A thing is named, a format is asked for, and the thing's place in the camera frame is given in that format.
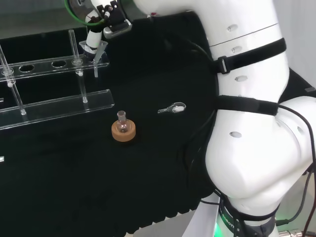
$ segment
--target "gray floor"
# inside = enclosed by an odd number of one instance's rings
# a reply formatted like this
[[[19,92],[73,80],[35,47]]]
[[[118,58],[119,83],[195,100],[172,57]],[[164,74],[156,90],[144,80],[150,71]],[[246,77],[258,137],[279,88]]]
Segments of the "gray floor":
[[[0,15],[0,39],[82,27],[66,9]]]

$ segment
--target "strap buckle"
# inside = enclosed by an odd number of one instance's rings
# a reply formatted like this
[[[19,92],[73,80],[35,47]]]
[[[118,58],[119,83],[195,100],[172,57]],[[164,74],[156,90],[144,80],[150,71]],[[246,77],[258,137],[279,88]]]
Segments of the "strap buckle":
[[[217,59],[217,63],[221,74],[228,74],[231,72],[231,69],[228,67],[227,64],[227,56],[219,57]]]

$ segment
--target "glass vial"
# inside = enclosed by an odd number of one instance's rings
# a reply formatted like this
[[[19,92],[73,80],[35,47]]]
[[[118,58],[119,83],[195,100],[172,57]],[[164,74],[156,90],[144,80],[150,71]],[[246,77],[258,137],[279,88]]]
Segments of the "glass vial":
[[[126,133],[131,130],[131,122],[126,119],[125,111],[118,112],[118,122],[116,124],[118,132]]]

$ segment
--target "cable connector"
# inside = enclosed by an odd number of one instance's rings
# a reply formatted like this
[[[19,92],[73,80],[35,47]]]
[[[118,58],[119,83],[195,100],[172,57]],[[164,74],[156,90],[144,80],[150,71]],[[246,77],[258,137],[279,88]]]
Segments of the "cable connector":
[[[283,226],[283,225],[287,225],[288,223],[290,223],[290,221],[288,219],[278,220],[278,221],[276,221],[276,226]]]

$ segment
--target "black strap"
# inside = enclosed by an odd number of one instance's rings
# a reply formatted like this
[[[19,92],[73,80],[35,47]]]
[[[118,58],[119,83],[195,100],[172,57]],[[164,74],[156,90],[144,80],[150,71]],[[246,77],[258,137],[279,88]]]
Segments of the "black strap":
[[[240,220],[243,220],[243,221],[265,221],[271,217],[273,217],[279,206],[277,207],[277,209],[275,211],[273,211],[272,213],[268,214],[268,215],[265,215],[265,216],[251,216],[251,215],[248,215],[248,214],[244,214],[244,213],[241,213],[239,212],[238,210],[236,210],[232,205],[231,203],[229,202],[228,198],[225,198],[223,200],[223,204],[225,206],[225,208],[228,210],[228,212],[232,215],[232,216],[238,216],[238,219]]]
[[[275,216],[271,216],[270,220],[260,226],[249,226],[246,225],[240,213],[235,214],[234,217],[228,212],[228,208],[224,207],[223,200],[220,201],[220,205],[218,208],[220,217],[222,218],[226,227],[234,233],[234,230],[237,231],[238,237],[268,237],[274,230],[276,226]]]
[[[232,70],[249,66],[254,63],[272,58],[286,51],[285,39],[279,39],[273,43],[269,43],[260,48],[250,50],[231,57],[220,57],[214,61],[214,69],[216,73],[228,74]]]
[[[277,115],[278,104],[253,98],[221,95],[216,98],[218,110],[233,110],[264,115]]]

